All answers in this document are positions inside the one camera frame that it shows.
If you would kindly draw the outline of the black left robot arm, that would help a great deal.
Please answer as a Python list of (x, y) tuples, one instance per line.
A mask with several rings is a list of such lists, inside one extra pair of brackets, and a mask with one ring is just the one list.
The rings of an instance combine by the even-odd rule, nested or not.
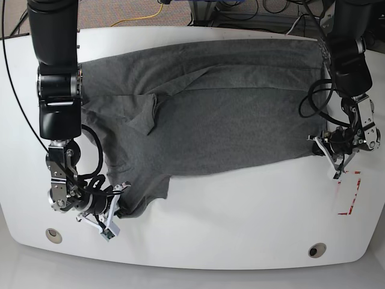
[[(367, 94), (372, 77), (365, 58), (365, 32), (384, 2), (323, 1), (322, 5), (321, 15), (314, 20), (330, 77), (311, 85), (307, 99), (315, 113), (337, 127), (332, 132), (322, 132), (320, 141), (313, 145), (313, 153), (337, 158), (359, 150), (373, 151), (380, 146), (381, 133), (374, 120), (374, 104)], [(323, 107), (315, 105), (315, 89), (322, 85), (341, 98), (348, 122), (330, 117)]]

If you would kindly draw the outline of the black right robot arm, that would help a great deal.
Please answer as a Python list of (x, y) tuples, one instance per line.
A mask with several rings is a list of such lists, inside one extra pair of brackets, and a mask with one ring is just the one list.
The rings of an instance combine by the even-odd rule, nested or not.
[[(49, 140), (46, 164), (51, 173), (49, 200), (55, 211), (113, 216), (122, 186), (103, 188), (102, 145), (81, 122), (82, 70), (77, 55), (78, 1), (28, 1), (27, 12), (38, 59), (37, 94), (40, 137)], [(98, 150), (94, 172), (81, 175), (76, 165), (81, 150), (75, 138), (87, 131)]]

